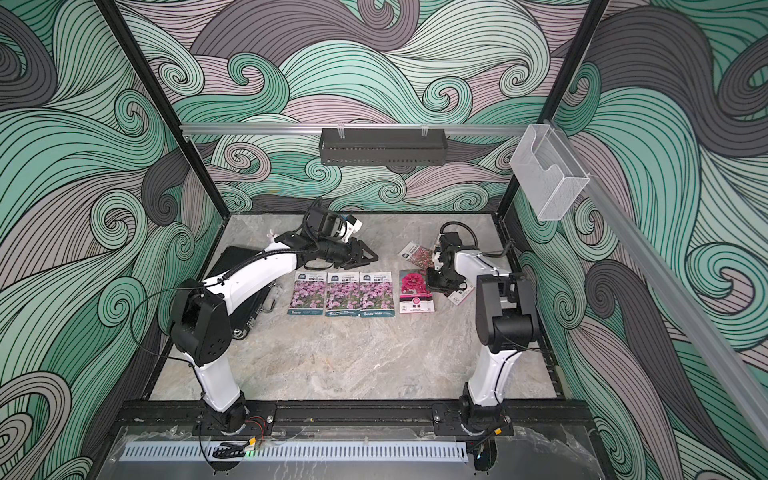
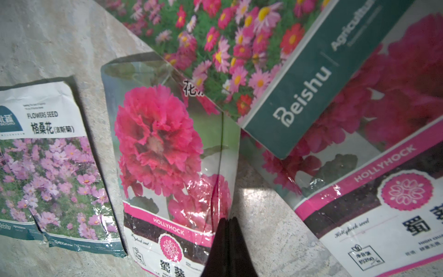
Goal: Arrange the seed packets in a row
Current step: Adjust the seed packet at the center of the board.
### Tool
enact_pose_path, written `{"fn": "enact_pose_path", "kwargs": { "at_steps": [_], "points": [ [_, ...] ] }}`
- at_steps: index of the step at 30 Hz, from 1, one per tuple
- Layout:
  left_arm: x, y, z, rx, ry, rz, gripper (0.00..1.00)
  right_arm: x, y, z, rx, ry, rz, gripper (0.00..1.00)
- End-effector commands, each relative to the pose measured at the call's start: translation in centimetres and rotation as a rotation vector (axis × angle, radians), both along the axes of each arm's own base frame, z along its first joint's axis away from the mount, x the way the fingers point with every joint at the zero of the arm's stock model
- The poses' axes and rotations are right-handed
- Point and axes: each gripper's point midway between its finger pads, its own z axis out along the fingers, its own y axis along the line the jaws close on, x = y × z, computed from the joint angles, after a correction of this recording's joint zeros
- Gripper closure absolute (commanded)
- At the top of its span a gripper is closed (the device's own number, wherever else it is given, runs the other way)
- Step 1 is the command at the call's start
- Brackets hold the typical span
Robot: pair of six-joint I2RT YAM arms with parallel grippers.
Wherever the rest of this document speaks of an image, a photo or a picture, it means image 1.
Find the pink flower packet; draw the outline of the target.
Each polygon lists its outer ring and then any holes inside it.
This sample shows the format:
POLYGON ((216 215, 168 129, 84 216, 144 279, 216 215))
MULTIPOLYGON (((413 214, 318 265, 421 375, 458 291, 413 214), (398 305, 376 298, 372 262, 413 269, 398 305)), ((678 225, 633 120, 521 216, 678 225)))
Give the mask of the pink flower packet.
POLYGON ((447 299, 455 306, 463 303, 474 292, 474 285, 471 282, 465 282, 460 285, 460 288, 453 291, 447 296, 447 299))

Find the red flower green seed packet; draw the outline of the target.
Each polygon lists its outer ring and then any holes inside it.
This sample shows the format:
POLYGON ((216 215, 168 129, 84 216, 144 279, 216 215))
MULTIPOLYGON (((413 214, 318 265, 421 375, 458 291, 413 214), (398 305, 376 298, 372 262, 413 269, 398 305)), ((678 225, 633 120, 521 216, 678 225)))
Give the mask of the red flower green seed packet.
POLYGON ((433 251, 415 242, 409 242, 399 256, 421 270, 433 267, 433 251))

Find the pink carnation seed packet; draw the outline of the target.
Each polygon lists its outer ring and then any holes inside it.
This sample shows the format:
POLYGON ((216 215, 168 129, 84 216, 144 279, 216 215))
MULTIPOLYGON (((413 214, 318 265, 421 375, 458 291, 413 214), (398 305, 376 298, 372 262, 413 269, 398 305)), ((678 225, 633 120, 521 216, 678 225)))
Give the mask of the pink carnation seed packet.
POLYGON ((423 270, 401 270, 399 272, 398 305, 400 314, 434 313, 433 294, 426 282, 423 270))

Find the purple flower seed packet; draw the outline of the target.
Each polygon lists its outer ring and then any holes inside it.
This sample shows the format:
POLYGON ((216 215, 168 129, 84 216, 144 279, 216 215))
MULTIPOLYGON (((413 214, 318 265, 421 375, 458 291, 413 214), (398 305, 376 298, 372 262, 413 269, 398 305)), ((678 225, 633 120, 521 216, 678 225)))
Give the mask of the purple flower seed packet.
POLYGON ((287 313, 323 315, 327 274, 319 271, 297 271, 287 313))
POLYGON ((360 274, 330 273, 326 282, 325 316, 357 317, 360 312, 360 274))
POLYGON ((392 274, 390 272, 362 273, 359 282, 361 317, 394 317, 392 274))

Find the purple flower seed packet back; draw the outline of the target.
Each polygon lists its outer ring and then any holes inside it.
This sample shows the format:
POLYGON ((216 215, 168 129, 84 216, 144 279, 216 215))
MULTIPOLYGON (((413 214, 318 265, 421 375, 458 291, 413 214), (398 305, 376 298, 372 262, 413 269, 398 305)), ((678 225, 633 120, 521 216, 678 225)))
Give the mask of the purple flower seed packet back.
POLYGON ((361 317, 394 317, 392 274, 390 272, 362 273, 359 282, 361 317))

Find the purple flower seed packet front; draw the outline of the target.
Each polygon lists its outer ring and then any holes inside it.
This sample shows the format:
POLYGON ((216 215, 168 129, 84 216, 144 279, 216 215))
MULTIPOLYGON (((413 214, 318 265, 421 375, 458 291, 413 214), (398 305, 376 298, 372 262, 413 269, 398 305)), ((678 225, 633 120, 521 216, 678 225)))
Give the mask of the purple flower seed packet front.
POLYGON ((297 271, 287 313, 323 315, 327 274, 319 271, 297 271))

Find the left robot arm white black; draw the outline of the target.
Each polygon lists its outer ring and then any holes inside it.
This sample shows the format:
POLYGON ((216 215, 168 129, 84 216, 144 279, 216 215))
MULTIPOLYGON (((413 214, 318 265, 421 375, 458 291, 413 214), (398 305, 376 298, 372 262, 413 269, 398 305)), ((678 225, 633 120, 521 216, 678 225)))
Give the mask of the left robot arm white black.
POLYGON ((202 282, 184 281, 170 312, 170 338, 189 363, 202 388, 206 415, 221 433, 233 435, 246 426, 245 395, 236 383, 228 358, 231 315, 240 305, 280 277, 314 260, 341 269, 370 265, 378 255, 363 241, 315 239, 286 232, 266 249, 202 282))

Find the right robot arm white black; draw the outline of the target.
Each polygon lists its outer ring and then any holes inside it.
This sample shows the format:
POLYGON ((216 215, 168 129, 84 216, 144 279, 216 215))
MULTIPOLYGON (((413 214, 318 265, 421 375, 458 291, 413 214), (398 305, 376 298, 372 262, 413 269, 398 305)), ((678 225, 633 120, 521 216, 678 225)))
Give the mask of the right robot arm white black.
POLYGON ((459 416, 471 434, 495 430, 504 421, 503 402, 513 366, 540 336, 532 287, 522 275, 478 250, 452 249, 433 254, 427 285, 447 295, 473 289, 482 348, 460 397, 459 416))

